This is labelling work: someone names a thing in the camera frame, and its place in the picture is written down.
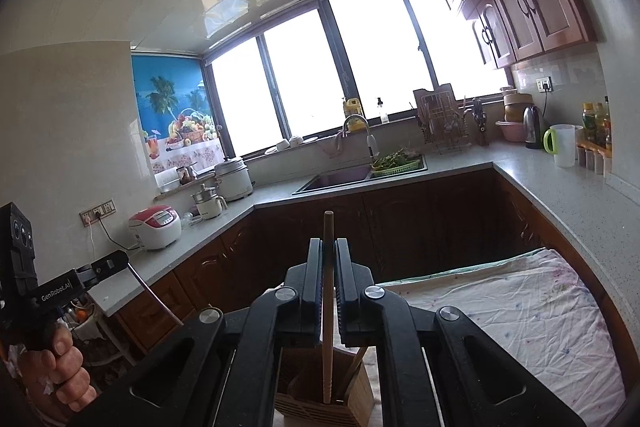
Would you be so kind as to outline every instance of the human hand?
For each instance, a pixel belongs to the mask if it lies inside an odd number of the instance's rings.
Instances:
[[[61,422],[96,397],[89,373],[82,367],[82,353],[73,343],[69,330],[59,326],[51,342],[57,357],[45,349],[25,351],[18,360],[22,381],[33,404],[46,416]],[[46,377],[60,386],[55,393],[44,394]]]

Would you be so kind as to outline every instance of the metal pivot screw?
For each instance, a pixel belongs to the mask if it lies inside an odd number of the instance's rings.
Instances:
[[[453,306],[444,306],[444,308],[440,309],[440,317],[446,321],[456,321],[460,318],[460,310]]]
[[[200,322],[203,324],[213,324],[220,318],[220,312],[213,308],[206,308],[200,312],[198,316]]]
[[[279,301],[290,301],[296,296],[296,291],[293,288],[278,288],[276,290],[276,299]]]
[[[385,289],[380,286],[368,286],[364,289],[364,295],[369,299],[382,299],[385,296]]]

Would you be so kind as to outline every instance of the wall outlet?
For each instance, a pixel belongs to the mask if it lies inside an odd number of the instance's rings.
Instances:
[[[545,78],[539,78],[536,80],[536,84],[538,86],[538,91],[539,92],[545,92],[545,91],[553,91],[554,88],[551,85],[551,77],[550,76],[546,76]]]
[[[100,219],[106,216],[111,216],[111,214],[115,214],[116,206],[113,203],[113,200],[109,200],[106,203],[99,204],[98,206],[94,206],[89,208],[89,210],[85,210],[84,212],[80,212],[80,219],[82,220],[82,224],[85,227],[94,224],[98,221],[96,217],[96,212],[100,214]]]

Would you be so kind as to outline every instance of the rice cooker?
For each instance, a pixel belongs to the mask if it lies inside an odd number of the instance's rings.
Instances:
[[[254,191],[249,169],[242,158],[225,158],[222,163],[215,166],[214,170],[218,195],[226,201],[239,200]]]
[[[129,217],[129,230],[147,250],[159,250],[180,237],[178,213],[168,204],[156,204]]]

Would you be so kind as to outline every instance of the finger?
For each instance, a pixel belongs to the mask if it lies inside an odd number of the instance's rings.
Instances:
[[[51,346],[54,352],[58,356],[64,355],[73,345],[74,340],[71,337],[71,331],[67,330],[62,324],[58,324],[51,339]]]
[[[56,391],[56,397],[60,402],[68,404],[77,401],[89,389],[91,378],[84,367],[80,368],[66,383]]]
[[[46,377],[49,371],[56,367],[56,359],[49,349],[44,351],[25,351],[18,359],[18,368],[22,374],[22,381],[30,384],[40,377]]]
[[[49,371],[49,378],[53,383],[63,383],[82,367],[82,353],[76,346],[72,346],[64,355],[56,360],[52,371]]]
[[[95,389],[92,386],[89,386],[89,389],[86,390],[86,393],[84,393],[77,400],[69,403],[69,408],[73,412],[81,411],[82,409],[84,409],[84,407],[94,401],[96,396],[98,396],[98,394],[95,392]]]

